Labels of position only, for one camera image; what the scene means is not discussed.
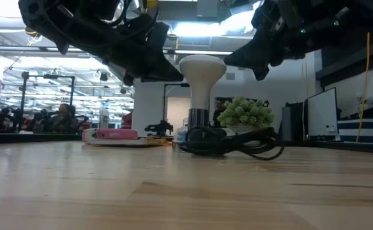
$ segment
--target wooden tabletop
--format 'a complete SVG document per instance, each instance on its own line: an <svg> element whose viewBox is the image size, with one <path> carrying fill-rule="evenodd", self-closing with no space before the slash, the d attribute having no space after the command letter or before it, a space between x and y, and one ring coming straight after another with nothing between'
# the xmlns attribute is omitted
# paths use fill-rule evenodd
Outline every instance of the wooden tabletop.
<svg viewBox="0 0 373 230"><path fill-rule="evenodd" d="M0 229L373 230L373 153L2 144Z"/></svg>

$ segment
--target blue striped object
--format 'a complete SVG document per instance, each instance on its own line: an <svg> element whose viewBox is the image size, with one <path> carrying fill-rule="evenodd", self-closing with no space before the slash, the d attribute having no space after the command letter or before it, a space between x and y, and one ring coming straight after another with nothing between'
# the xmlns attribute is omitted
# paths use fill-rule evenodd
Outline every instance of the blue striped object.
<svg viewBox="0 0 373 230"><path fill-rule="evenodd" d="M338 129L341 141L355 142L360 127L360 120L339 121ZM360 142L373 143L373 119L364 119L360 132Z"/></svg>

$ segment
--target black power cord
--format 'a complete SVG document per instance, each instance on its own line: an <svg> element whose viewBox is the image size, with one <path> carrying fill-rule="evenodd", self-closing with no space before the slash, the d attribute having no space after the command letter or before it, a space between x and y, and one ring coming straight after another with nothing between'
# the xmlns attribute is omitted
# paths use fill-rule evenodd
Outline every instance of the black power cord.
<svg viewBox="0 0 373 230"><path fill-rule="evenodd" d="M193 133L199 132L201 140L195 141L196 136ZM258 130L239 134L235 136L226 136L225 132L219 129L197 126L191 128L186 133L186 142L182 142L180 147L183 151L206 157L220 157L232 151L240 151L248 156L258 160L274 160L284 151L284 143L278 141L278 134L273 128L260 128ZM249 147L244 144L250 141L260 141L261 145ZM277 154L271 157L260 157L258 154L264 153L280 146Z"/></svg>

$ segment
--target yellow cable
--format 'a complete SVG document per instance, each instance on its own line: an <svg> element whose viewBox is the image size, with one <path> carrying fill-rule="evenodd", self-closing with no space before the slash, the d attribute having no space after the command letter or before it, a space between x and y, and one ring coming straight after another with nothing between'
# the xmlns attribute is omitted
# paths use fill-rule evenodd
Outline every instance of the yellow cable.
<svg viewBox="0 0 373 230"><path fill-rule="evenodd" d="M364 85L364 94L363 94L363 106L361 109L360 127L358 128L358 135L357 135L357 139L355 140L357 143L360 141L360 132L363 126L364 105L365 105L365 97L367 96L367 84L368 84L369 70L370 70L370 33L367 34L367 68L365 69L365 85Z"/></svg>

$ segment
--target green plant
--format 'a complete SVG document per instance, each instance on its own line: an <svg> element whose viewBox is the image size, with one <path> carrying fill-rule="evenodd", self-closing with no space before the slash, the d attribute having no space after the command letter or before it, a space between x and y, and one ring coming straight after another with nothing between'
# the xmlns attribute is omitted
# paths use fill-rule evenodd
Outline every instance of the green plant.
<svg viewBox="0 0 373 230"><path fill-rule="evenodd" d="M226 110L222 112L218 121L223 127L231 125L248 125L252 127L269 127L275 119L271 109L263 106L262 101L254 102L244 98L234 98L225 103Z"/></svg>

